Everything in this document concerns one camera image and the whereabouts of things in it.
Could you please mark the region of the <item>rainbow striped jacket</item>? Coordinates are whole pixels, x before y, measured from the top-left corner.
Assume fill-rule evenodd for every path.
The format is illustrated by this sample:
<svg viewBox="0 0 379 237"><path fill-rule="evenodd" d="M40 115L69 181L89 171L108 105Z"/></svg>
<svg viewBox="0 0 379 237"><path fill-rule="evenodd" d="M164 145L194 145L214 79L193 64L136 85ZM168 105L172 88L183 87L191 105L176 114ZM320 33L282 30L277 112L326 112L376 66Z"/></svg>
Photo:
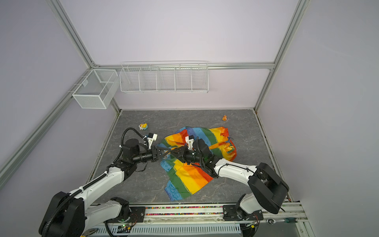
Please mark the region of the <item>rainbow striped jacket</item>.
<svg viewBox="0 0 379 237"><path fill-rule="evenodd" d="M165 192L171 201L186 199L213 180L213 177L202 169L212 155L231 162L237 156L236 147L231 141L229 130L226 127L185 126L176 133L162 139L159 146L174 150L188 145L188 139L191 138L194 139L194 145L200 144L200 142L197 142L198 139L203 140L205 145L209 147L210 155L205 155L204 162L200 162L198 158L201 155L196 153L193 148L186 152L191 158L190 161L178 159L171 153L160 162L161 167L169 177Z"/></svg>

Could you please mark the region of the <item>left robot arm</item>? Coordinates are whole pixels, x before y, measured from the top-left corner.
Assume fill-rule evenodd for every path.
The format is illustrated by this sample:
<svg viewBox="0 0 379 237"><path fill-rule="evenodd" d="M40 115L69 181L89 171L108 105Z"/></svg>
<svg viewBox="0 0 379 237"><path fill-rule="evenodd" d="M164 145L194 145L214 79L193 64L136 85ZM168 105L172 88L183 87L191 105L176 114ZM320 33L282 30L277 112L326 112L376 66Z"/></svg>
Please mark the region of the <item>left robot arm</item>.
<svg viewBox="0 0 379 237"><path fill-rule="evenodd" d="M154 145L156 134L145 136L131 127L123 133L129 131L135 132L140 138L125 140L123 135L117 157L100 176L68 193L59 192L53 196L38 230L41 236L80 237L92 227L107 224L111 220L138 220L138 216L130 209L129 201L120 197L93 206L108 190L137 172L138 164L156 162L171 152L168 148Z"/></svg>

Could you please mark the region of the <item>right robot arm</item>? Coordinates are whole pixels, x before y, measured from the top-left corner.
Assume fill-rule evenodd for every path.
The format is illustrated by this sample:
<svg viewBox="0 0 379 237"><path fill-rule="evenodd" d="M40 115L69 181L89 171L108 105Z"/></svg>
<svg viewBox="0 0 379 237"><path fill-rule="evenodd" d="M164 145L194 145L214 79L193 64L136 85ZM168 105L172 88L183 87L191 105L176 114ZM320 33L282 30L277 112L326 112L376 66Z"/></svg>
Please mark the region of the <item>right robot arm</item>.
<svg viewBox="0 0 379 237"><path fill-rule="evenodd" d="M271 214L282 210L289 186L266 163L248 166L231 162L213 154L202 139L191 146L172 148L170 156L174 159L171 186L178 187L174 197L183 197L184 190L195 194L213 179L228 178L248 186L251 192L240 197L227 219L247 220L262 210Z"/></svg>

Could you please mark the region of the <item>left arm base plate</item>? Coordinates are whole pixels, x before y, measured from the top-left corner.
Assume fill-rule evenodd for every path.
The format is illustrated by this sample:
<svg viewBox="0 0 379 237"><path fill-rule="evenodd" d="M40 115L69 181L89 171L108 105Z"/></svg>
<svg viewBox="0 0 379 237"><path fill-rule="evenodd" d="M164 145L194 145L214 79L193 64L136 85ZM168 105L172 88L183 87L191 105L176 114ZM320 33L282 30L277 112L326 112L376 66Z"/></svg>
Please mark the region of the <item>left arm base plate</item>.
<svg viewBox="0 0 379 237"><path fill-rule="evenodd" d="M127 216L118 216L114 219L110 219L108 223L142 223L145 218L146 207L145 206L132 206L126 212Z"/></svg>

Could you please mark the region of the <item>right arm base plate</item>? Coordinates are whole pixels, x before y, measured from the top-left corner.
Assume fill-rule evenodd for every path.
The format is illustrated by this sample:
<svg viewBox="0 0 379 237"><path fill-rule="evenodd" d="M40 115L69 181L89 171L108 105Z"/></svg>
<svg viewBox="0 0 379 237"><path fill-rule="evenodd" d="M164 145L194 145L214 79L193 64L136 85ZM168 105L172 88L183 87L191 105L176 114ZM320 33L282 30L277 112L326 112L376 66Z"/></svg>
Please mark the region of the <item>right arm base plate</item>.
<svg viewBox="0 0 379 237"><path fill-rule="evenodd" d="M248 214L236 205L223 205L223 219L225 221L262 221L264 217L261 210Z"/></svg>

